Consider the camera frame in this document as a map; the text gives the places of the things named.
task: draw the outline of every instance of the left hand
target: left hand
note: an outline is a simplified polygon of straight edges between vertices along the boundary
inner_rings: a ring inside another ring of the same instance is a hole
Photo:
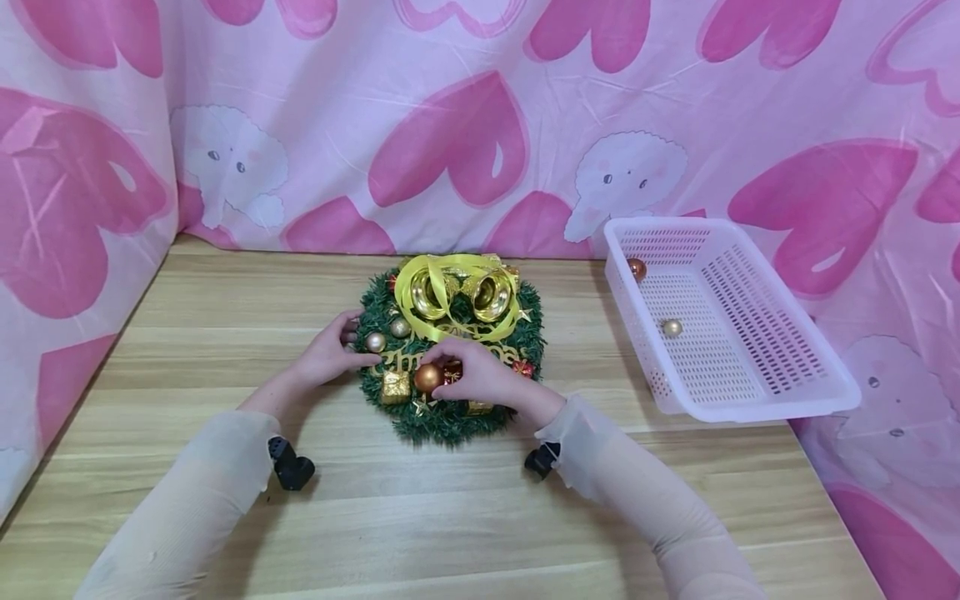
[[[293,369],[304,383],[321,386],[344,372],[380,364],[379,354],[358,354],[351,347],[357,339],[357,317],[363,312],[356,308],[337,315],[294,361]]]

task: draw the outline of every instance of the beige mesh sleeve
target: beige mesh sleeve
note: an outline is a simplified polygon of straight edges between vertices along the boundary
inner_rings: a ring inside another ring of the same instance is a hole
[[[190,598],[273,464],[273,417],[213,417],[133,511],[90,568],[76,598]]]
[[[650,543],[671,598],[767,597],[700,496],[588,403],[572,397],[537,438],[560,443],[556,469],[569,488],[618,511]]]

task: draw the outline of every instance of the christmas wreath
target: christmas wreath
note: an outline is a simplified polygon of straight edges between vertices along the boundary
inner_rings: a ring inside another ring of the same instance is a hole
[[[420,368],[420,358],[442,338],[476,340],[514,371],[540,379],[540,296],[496,255],[406,259],[371,279],[362,303],[366,312],[355,349],[377,352],[383,360],[361,372],[361,389],[367,402],[394,419],[397,434],[414,444],[457,445],[503,429],[513,416],[504,406],[430,396],[461,374],[456,364]]]

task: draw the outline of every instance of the gold bell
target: gold bell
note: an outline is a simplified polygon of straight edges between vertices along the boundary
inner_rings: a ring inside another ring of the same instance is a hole
[[[470,300],[473,302],[473,314],[477,320],[493,323],[507,311],[513,295],[510,277],[502,269],[497,269],[480,277],[471,286]]]
[[[450,285],[450,280],[444,278],[444,287],[446,296],[453,296],[455,289]],[[433,291],[433,282],[430,280],[430,270],[421,269],[410,278],[410,295],[414,302],[414,308],[423,315],[427,321],[437,321],[442,318],[446,312],[440,307],[437,295]]]

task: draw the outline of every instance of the green artificial pine garland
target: green artificial pine garland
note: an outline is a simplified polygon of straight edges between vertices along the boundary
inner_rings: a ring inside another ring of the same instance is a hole
[[[401,319],[394,293],[389,287],[389,279],[396,277],[399,269],[392,269],[371,279],[370,289],[361,299],[366,312],[360,317],[357,328],[355,349],[358,352],[367,352],[367,336],[374,332],[384,335],[387,340],[385,352],[397,350],[406,345],[405,354],[417,354],[428,350],[433,342],[411,334],[407,338],[396,338],[390,332],[390,323]],[[540,311],[540,295],[536,288],[526,281],[521,281],[517,291],[517,300],[521,309],[527,311],[530,320],[518,319],[513,333],[506,339],[496,342],[504,347],[513,347],[519,355],[529,362],[533,370],[533,379],[540,381],[540,361],[543,357],[543,347],[546,344],[540,336],[543,327],[543,316]],[[479,324],[473,317],[473,307],[463,294],[457,294],[450,301],[450,314],[459,323]],[[437,444],[450,446],[469,441],[477,435],[490,435],[504,427],[513,417],[512,410],[504,406],[495,406],[486,415],[467,415],[467,403],[463,401],[438,401],[426,411],[417,414],[417,406],[412,401],[421,396],[413,386],[413,374],[417,365],[408,373],[410,377],[411,401],[400,404],[384,404],[381,402],[382,374],[385,370],[393,370],[396,365],[381,364],[364,369],[360,374],[360,388],[363,390],[367,402],[378,407],[394,419],[394,429],[403,439],[414,444],[433,441]]]

